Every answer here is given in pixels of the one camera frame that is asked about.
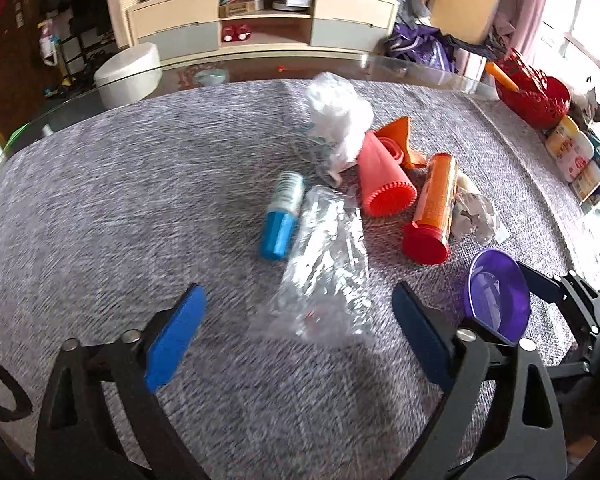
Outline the purple plastic bowl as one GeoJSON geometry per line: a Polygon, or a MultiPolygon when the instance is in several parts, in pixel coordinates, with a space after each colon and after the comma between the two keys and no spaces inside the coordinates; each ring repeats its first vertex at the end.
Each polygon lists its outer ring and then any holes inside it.
{"type": "Polygon", "coordinates": [[[516,344],[531,314],[530,290],[518,263],[489,248],[472,259],[464,290],[464,311],[516,344]]]}

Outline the orange tube red cap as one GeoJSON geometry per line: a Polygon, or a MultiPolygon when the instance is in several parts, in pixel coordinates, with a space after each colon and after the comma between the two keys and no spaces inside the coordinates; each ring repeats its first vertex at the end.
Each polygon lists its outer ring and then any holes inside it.
{"type": "Polygon", "coordinates": [[[433,266],[449,257],[457,171],[457,161],[448,153],[435,154],[428,162],[414,217],[403,228],[402,252],[419,264],[433,266]]]}

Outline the clear plastic bag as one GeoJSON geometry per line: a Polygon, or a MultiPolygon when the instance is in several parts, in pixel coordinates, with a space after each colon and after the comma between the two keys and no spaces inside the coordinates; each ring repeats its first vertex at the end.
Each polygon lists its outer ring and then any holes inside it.
{"type": "Polygon", "coordinates": [[[372,338],[373,301],[360,210],[324,185],[306,192],[286,269],[252,322],[262,336],[345,347],[372,338]]]}

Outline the white plastic bag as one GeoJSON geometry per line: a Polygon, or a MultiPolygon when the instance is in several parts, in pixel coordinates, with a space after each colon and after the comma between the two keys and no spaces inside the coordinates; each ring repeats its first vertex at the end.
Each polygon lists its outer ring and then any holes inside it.
{"type": "Polygon", "coordinates": [[[306,88],[306,98],[312,122],[309,137],[328,146],[323,174],[331,186],[339,188],[341,174],[356,164],[372,126],[372,104],[356,92],[350,81],[333,73],[315,76],[306,88]]]}

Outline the blue white medicine bottle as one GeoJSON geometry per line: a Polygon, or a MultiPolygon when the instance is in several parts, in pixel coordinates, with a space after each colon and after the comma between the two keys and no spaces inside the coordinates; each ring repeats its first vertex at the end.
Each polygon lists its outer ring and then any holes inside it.
{"type": "Polygon", "coordinates": [[[279,261],[288,254],[304,192],[304,177],[298,172],[283,171],[278,176],[260,239],[259,252],[262,258],[279,261]]]}

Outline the white paper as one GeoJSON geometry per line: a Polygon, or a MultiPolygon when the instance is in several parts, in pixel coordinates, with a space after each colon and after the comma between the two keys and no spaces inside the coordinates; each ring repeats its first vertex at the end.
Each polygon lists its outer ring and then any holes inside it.
{"type": "Polygon", "coordinates": [[[493,203],[481,193],[475,182],[460,171],[456,178],[452,235],[460,240],[472,235],[480,244],[494,241],[498,232],[498,215],[493,203]]]}

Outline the white beige label bottle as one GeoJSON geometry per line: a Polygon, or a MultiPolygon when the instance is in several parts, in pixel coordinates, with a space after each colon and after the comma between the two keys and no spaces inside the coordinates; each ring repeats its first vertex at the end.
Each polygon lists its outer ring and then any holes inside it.
{"type": "Polygon", "coordinates": [[[600,186],[600,167],[591,160],[571,183],[574,195],[580,203],[585,202],[600,186]]]}

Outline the white pink label bottle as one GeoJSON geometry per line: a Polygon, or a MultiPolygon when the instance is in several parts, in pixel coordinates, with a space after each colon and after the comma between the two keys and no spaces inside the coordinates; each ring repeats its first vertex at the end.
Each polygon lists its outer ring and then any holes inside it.
{"type": "Polygon", "coordinates": [[[588,136],[579,131],[562,142],[557,167],[565,181],[570,183],[584,170],[594,155],[594,146],[588,136]]]}

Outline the white yellow cap bottle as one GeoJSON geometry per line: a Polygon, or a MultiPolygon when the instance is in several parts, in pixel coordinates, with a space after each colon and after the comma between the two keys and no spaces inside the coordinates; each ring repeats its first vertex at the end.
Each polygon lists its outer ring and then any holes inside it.
{"type": "Polygon", "coordinates": [[[547,151],[556,159],[570,151],[573,140],[579,132],[578,125],[569,116],[564,116],[545,140],[547,151]]]}

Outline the red plastic basket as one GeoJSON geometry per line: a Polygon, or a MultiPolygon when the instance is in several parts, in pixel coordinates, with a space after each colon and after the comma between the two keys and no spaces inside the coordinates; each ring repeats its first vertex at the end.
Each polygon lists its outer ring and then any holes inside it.
{"type": "Polygon", "coordinates": [[[515,49],[494,63],[496,74],[504,74],[510,82],[495,78],[500,100],[529,126],[548,130],[558,125],[569,110],[571,93],[559,79],[547,76],[524,62],[515,49]]]}

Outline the grey woven table cloth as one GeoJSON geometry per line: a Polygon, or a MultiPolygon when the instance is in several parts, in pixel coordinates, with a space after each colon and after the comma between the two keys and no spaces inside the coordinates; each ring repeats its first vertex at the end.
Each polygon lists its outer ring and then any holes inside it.
{"type": "Polygon", "coordinates": [[[197,88],[107,110],[9,159],[0,174],[0,363],[40,403],[60,345],[114,340],[190,283],[208,310],[159,393],[215,479],[385,479],[434,410],[393,318],[407,281],[456,315],[471,238],[441,266],[401,250],[402,218],[364,226],[373,333],[350,348],[254,328],[284,273],[258,254],[285,170],[317,175],[301,80],[197,88]]]}

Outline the purple bag on floor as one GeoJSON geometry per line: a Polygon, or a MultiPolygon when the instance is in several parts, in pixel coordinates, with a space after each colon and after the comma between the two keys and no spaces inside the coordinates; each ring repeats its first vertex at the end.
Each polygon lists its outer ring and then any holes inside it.
{"type": "Polygon", "coordinates": [[[448,36],[439,29],[428,25],[396,24],[393,33],[384,43],[384,53],[388,58],[455,73],[455,47],[448,36]]]}

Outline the white round stool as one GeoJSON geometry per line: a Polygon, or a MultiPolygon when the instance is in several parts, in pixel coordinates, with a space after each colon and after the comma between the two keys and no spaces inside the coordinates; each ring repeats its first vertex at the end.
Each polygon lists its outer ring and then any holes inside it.
{"type": "Polygon", "coordinates": [[[151,42],[117,53],[94,75],[107,110],[140,102],[157,89],[161,78],[159,51],[151,42]]]}

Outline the beige grey TV cabinet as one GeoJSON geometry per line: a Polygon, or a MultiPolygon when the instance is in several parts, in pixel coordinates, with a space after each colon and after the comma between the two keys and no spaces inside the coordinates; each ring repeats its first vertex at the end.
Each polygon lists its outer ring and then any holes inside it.
{"type": "Polygon", "coordinates": [[[238,53],[375,53],[393,32],[396,0],[145,0],[122,12],[129,47],[163,62],[238,53]]]}

